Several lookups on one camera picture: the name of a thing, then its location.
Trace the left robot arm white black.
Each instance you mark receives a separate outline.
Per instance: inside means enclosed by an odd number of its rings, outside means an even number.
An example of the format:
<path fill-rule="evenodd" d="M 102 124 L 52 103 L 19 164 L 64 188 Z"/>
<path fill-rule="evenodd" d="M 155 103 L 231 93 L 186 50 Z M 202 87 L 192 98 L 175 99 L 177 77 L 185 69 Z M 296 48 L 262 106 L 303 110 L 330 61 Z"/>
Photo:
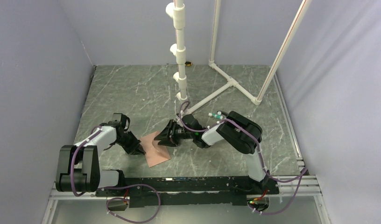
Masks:
<path fill-rule="evenodd" d="M 57 191 L 81 196 L 86 192 L 108 190 L 115 196 L 123 195 L 127 189 L 123 171 L 101 169 L 99 156 L 114 145 L 129 155 L 145 154 L 129 125 L 128 116 L 114 113 L 110 121 L 96 126 L 84 140 L 62 146 L 55 180 Z"/>

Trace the green glue stick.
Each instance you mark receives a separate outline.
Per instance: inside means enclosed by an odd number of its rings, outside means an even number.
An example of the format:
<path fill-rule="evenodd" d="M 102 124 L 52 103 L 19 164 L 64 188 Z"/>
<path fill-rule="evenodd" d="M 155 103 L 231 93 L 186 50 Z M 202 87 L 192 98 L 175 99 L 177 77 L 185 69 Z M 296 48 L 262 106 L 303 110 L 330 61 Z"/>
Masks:
<path fill-rule="evenodd" d="M 223 119 L 223 115 L 220 113 L 208 113 L 209 117 L 215 118 L 215 119 Z"/>

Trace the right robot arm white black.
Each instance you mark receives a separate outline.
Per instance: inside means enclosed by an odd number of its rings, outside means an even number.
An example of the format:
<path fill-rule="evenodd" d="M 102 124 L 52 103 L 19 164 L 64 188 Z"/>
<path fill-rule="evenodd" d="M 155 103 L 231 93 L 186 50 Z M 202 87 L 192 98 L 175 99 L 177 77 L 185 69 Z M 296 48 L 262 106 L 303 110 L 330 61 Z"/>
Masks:
<path fill-rule="evenodd" d="M 191 139 L 199 148 L 208 148 L 220 141 L 226 141 L 246 160 L 250 189 L 260 194 L 268 187 L 268 169 L 264 165 L 260 143 L 262 128 L 255 122 L 231 111 L 224 120 L 213 127 L 203 127 L 193 115 L 187 114 L 168 122 L 154 138 L 160 146 L 176 147 L 181 140 Z"/>

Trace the pink brown envelope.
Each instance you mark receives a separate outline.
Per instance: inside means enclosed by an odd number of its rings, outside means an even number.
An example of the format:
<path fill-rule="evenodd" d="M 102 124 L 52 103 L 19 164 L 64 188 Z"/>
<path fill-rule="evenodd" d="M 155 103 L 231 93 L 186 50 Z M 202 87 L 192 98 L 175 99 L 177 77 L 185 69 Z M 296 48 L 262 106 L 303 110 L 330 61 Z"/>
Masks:
<path fill-rule="evenodd" d="M 171 159 L 167 147 L 158 145 L 158 141 L 154 140 L 159 133 L 159 131 L 156 131 L 140 139 L 149 168 Z"/>

